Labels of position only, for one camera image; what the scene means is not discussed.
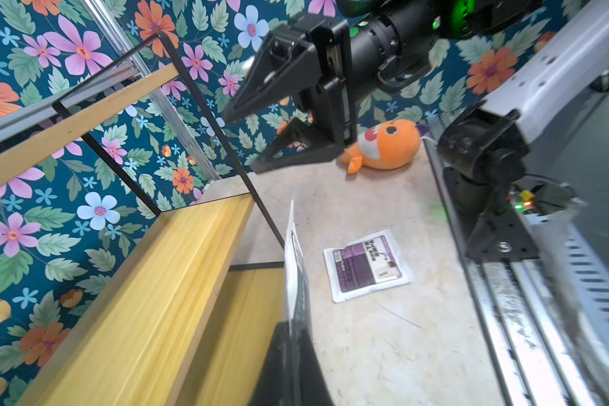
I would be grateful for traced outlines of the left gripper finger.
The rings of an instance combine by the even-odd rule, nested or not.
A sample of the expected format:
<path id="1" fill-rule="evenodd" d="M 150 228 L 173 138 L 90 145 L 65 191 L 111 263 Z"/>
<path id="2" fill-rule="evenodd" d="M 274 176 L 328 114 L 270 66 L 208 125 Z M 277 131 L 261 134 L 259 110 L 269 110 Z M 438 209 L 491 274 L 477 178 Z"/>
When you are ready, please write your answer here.
<path id="1" fill-rule="evenodd" d="M 333 404 L 308 330 L 277 323 L 249 404 Z"/>

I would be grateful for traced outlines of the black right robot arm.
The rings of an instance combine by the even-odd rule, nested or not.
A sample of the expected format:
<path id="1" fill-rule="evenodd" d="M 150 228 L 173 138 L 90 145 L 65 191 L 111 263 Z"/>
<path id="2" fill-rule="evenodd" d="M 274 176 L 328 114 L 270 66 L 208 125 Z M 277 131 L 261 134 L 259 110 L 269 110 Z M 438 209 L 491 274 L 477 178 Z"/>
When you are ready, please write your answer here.
<path id="1" fill-rule="evenodd" d="M 338 159 L 362 167 L 407 165 L 421 147 L 415 118 L 381 118 L 357 130 L 358 105 L 395 94 L 432 71 L 431 49 L 466 45 L 521 21 L 537 1 L 340 1 L 339 15 L 302 13 L 269 29 L 250 12 L 242 30 L 256 53 L 223 111 L 235 123 L 286 96 L 311 120 L 291 119 L 252 162 L 258 174 Z M 522 157 L 553 118 L 609 67 L 609 1 L 591 1 L 526 64 L 519 45 L 478 54 L 457 91 L 466 108 L 441 146 L 462 174 L 482 179 L 491 161 Z"/>

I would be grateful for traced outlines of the purple label coffee bag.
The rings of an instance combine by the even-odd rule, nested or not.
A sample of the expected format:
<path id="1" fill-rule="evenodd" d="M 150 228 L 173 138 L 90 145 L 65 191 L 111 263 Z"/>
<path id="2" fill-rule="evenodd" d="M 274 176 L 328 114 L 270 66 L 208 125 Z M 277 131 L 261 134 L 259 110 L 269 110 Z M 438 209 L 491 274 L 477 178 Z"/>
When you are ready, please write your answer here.
<path id="1" fill-rule="evenodd" d="M 343 248 L 323 250 L 323 258 L 333 301 L 337 304 L 414 280 L 403 252 L 388 228 Z"/>

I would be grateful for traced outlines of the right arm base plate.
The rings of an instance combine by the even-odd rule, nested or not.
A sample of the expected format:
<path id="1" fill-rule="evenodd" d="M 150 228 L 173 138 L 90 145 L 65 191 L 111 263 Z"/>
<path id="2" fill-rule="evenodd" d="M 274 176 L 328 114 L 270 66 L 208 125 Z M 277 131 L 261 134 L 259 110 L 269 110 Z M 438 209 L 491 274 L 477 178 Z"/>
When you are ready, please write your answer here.
<path id="1" fill-rule="evenodd" d="M 458 251 L 478 264 L 539 256 L 510 196 L 526 175 L 523 159 L 529 153 L 518 118 L 516 110 L 499 116 L 471 106 L 448 125 L 436 147 Z"/>

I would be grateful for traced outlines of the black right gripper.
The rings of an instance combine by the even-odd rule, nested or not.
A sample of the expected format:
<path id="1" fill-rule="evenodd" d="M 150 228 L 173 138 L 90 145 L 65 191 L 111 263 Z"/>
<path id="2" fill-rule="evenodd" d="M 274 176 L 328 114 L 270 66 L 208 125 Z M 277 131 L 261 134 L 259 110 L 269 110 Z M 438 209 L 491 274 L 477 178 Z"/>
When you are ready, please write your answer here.
<path id="1" fill-rule="evenodd" d="M 250 164 L 262 174 L 284 167 L 331 162 L 345 148 L 348 23 L 301 13 L 267 36 L 245 80 L 222 112 L 236 123 L 286 96 L 312 121 L 293 118 Z"/>

